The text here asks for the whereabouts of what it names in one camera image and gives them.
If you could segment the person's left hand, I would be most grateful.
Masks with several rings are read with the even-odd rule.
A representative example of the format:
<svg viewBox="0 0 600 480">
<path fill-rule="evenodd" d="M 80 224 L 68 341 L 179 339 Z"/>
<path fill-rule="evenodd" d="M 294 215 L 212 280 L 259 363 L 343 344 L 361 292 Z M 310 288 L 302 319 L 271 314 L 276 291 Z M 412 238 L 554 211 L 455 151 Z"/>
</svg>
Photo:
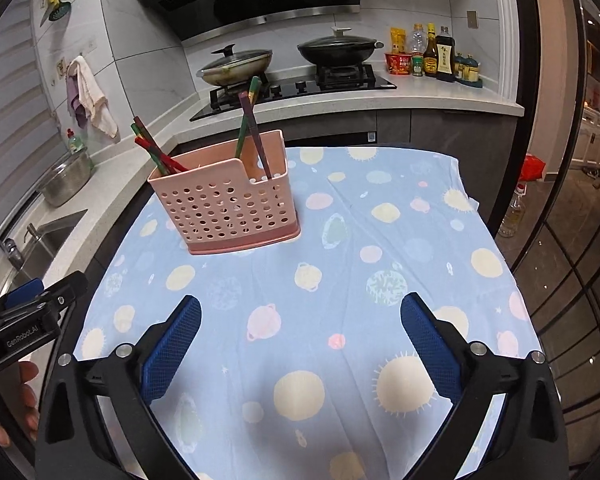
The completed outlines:
<svg viewBox="0 0 600 480">
<path fill-rule="evenodd" d="M 38 376 L 38 367 L 28 361 L 10 364 L 0 371 L 0 445 L 15 445 L 32 452 L 38 437 L 38 400 L 30 382 Z"/>
</svg>

